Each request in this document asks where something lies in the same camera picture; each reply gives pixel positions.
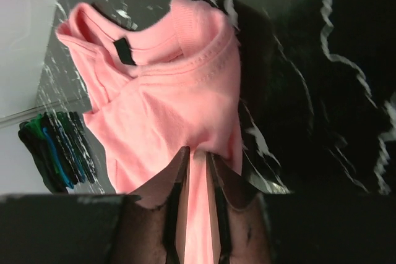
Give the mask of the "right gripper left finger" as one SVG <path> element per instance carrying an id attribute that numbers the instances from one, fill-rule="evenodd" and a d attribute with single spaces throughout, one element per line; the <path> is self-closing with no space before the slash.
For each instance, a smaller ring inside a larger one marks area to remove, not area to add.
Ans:
<path id="1" fill-rule="evenodd" d="M 189 192 L 189 147 L 125 197 L 115 263 L 183 263 Z"/>

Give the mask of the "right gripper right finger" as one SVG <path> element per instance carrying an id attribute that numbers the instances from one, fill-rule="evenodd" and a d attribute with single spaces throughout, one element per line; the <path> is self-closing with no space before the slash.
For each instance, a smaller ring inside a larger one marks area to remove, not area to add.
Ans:
<path id="1" fill-rule="evenodd" d="M 210 263 L 275 263 L 265 215 L 264 194 L 207 152 L 212 256 Z"/>

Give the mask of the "pink t shirt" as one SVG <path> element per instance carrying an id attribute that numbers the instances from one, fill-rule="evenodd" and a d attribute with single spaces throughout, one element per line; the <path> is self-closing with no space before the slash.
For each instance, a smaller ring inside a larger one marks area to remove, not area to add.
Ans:
<path id="1" fill-rule="evenodd" d="M 80 3 L 56 36 L 85 82 L 85 125 L 115 191 L 132 192 L 190 148 L 184 261 L 212 263 L 205 154 L 242 170 L 241 65 L 227 16 L 205 1 L 171 0 L 155 25 L 130 32 Z"/>

